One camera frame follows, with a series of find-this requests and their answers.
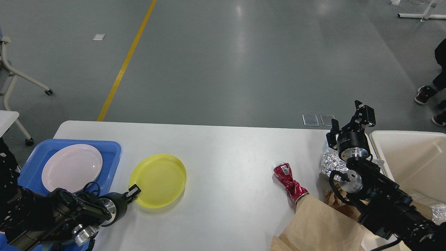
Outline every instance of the yellow floor line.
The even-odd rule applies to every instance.
[[[142,32],[144,31],[145,25],[147,24],[147,20],[149,20],[150,14],[152,13],[153,7],[155,7],[156,2],[157,2],[157,0],[152,0],[149,10],[147,11],[147,13],[141,23],[141,26],[138,30],[138,33],[135,36],[135,39],[133,40],[130,50],[128,50],[127,56],[125,57],[125,60],[124,60],[124,63],[122,64],[121,69],[119,70],[119,73],[115,79],[115,82],[114,82],[113,86],[111,87],[110,93],[108,94],[108,97],[105,100],[105,103],[102,106],[102,110],[99,113],[99,116],[96,119],[96,121],[104,120],[105,114],[107,114],[108,108],[110,107],[113,97],[115,96],[115,93],[119,87],[119,84],[121,83],[121,79],[122,79],[122,76],[124,76],[125,70],[127,69],[127,65],[130,62],[130,59],[132,59],[133,52],[135,51],[136,46],[138,45],[139,39],[141,38]]]

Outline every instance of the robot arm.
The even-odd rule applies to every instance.
[[[20,174],[14,165],[17,163],[0,159],[0,231],[9,245],[23,251],[72,240],[79,246],[88,240],[94,243],[99,229],[122,218],[127,205],[141,192],[135,184],[123,194],[99,196],[99,185],[98,190],[88,192],[87,184],[77,193],[57,188],[44,196],[17,184]]]
[[[386,239],[395,234],[414,251],[444,250],[446,223],[438,226],[423,217],[410,205],[412,198],[367,159],[370,149],[364,128],[376,124],[374,110],[357,100],[355,104],[356,112],[351,121],[339,129],[338,121],[333,119],[333,128],[326,135],[329,147],[338,151],[349,169],[348,173],[332,171],[329,183],[333,191],[344,203],[359,210],[359,223],[372,233]],[[334,185],[336,175],[341,177],[346,198]]]

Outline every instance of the white plastic container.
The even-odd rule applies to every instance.
[[[415,190],[446,203],[446,134],[374,131],[370,140],[384,160],[384,174],[406,192]]]

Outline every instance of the gray floor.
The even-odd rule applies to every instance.
[[[0,0],[10,60],[54,90],[20,80],[13,94],[36,143],[63,121],[96,120],[150,2]],[[375,109],[374,130],[444,132],[430,117],[446,94],[427,106],[413,97],[440,71],[434,49],[446,21],[397,17],[425,7],[158,0],[105,120],[328,129],[304,126],[301,115],[334,114],[343,125],[358,99]],[[92,41],[96,33],[105,40]],[[15,126],[4,137],[23,164],[32,147]]]

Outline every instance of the silver metal joint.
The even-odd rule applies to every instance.
[[[341,153],[341,159],[343,161],[347,161],[347,159],[351,157],[362,157],[367,158],[369,156],[369,153],[366,149],[355,147],[355,148],[349,148]]]
[[[108,226],[110,223],[113,223],[115,221],[115,218],[116,218],[116,205],[111,200],[109,200],[107,198],[100,198],[99,201],[102,202],[102,204],[104,204],[105,208],[107,209],[107,211],[111,215],[110,220],[104,221],[101,224],[102,226]]]
[[[342,190],[348,193],[358,193],[359,191],[361,191],[361,189],[363,188],[361,176],[353,170],[348,170],[347,176],[349,181],[341,182]]]
[[[74,240],[78,246],[82,246],[101,229],[100,226],[87,226],[84,229],[82,227],[82,224],[79,224],[73,229],[73,234],[76,235]]]

